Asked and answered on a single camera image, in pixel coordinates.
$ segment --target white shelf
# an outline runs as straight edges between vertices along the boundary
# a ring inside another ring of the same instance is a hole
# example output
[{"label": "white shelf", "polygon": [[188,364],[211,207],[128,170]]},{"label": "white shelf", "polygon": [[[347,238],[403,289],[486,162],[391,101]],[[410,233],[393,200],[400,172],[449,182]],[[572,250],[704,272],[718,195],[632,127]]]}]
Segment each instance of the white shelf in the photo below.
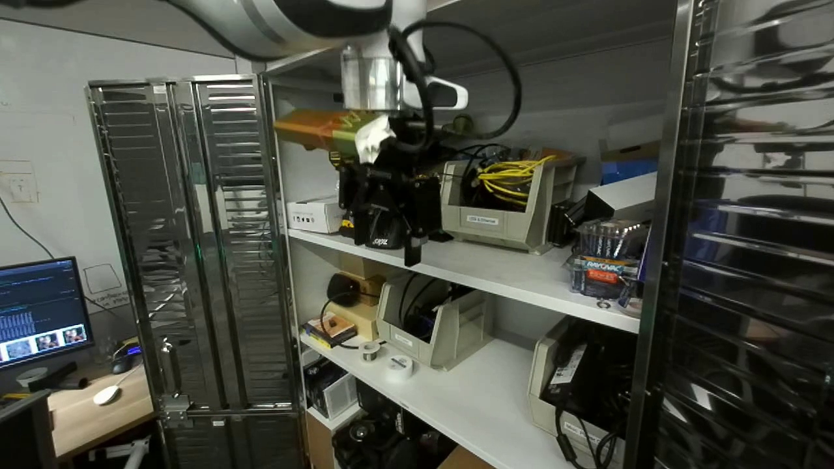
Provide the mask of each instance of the white shelf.
[{"label": "white shelf", "polygon": [[553,435],[528,419],[525,350],[493,340],[453,371],[417,368],[396,383],[386,377],[387,347],[376,363],[361,363],[357,350],[303,341],[497,469],[571,469]]},{"label": "white shelf", "polygon": [[[370,250],[338,234],[314,234],[299,229],[290,229],[290,238],[407,268],[400,250]],[[597,306],[597,301],[571,291],[571,278],[562,268],[566,259],[567,250],[533,255],[475,243],[428,243],[421,248],[421,263],[412,267],[410,272],[635,333],[639,317],[621,311],[604,311]]]},{"label": "white shelf", "polygon": [[314,406],[307,406],[307,414],[313,414],[313,419],[317,419],[326,431],[337,433],[338,427],[343,427],[350,419],[353,419],[361,411],[360,405],[347,406],[343,411],[333,414],[333,418],[324,418]]}]

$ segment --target desk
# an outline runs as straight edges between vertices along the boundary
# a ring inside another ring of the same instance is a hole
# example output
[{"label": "desk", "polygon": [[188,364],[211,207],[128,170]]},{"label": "desk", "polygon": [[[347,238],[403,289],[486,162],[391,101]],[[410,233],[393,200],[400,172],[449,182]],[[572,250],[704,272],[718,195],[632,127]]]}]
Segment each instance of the desk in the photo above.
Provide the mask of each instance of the desk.
[{"label": "desk", "polygon": [[[119,398],[106,406],[95,406],[93,393],[111,383],[119,383]],[[93,377],[79,392],[58,392],[49,397],[49,409],[54,423],[54,459],[69,459],[154,419],[146,371],[141,364],[128,376]]]}]

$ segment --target ceiling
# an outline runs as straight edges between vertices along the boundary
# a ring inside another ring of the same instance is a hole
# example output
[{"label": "ceiling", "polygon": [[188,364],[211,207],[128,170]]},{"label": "ceiling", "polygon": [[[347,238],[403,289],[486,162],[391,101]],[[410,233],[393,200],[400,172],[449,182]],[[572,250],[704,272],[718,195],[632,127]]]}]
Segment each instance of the ceiling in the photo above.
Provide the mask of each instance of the ceiling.
[{"label": "ceiling", "polygon": [[165,0],[84,0],[67,9],[0,6],[0,19],[231,58],[204,27]]},{"label": "ceiling", "polygon": [[[477,27],[515,53],[582,43],[670,19],[666,0],[460,0],[439,19]],[[165,0],[81,0],[67,9],[8,9],[0,19],[231,58],[200,24]],[[432,53],[449,61],[481,56],[456,35],[432,31]]]}]

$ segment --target white box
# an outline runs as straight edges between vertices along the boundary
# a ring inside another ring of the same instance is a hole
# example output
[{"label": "white box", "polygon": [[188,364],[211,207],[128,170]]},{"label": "white box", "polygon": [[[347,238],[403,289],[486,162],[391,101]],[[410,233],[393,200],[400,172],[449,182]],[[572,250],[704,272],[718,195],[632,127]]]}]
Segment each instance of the white box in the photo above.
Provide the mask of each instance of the white box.
[{"label": "white box", "polygon": [[338,233],[340,209],[337,198],[307,198],[287,204],[292,229],[303,233]]},{"label": "white box", "polygon": [[387,347],[410,355],[417,364],[449,371],[485,347],[493,336],[493,302],[481,291],[467,291],[436,311],[429,340],[420,340],[399,324],[399,306],[412,306],[415,294],[436,278],[417,276],[400,302],[410,276],[393,276],[383,285],[378,302],[378,332]]}]

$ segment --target metal cabinet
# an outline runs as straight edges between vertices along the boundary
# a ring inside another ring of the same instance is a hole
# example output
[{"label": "metal cabinet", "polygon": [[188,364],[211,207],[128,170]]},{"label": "metal cabinet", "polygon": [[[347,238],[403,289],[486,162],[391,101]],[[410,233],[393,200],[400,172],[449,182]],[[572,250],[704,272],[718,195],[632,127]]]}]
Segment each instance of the metal cabinet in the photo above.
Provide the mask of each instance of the metal cabinet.
[{"label": "metal cabinet", "polygon": [[90,84],[89,108],[170,463],[299,466],[261,84]]},{"label": "metal cabinet", "polygon": [[830,24],[678,3],[630,466],[834,466]]}]

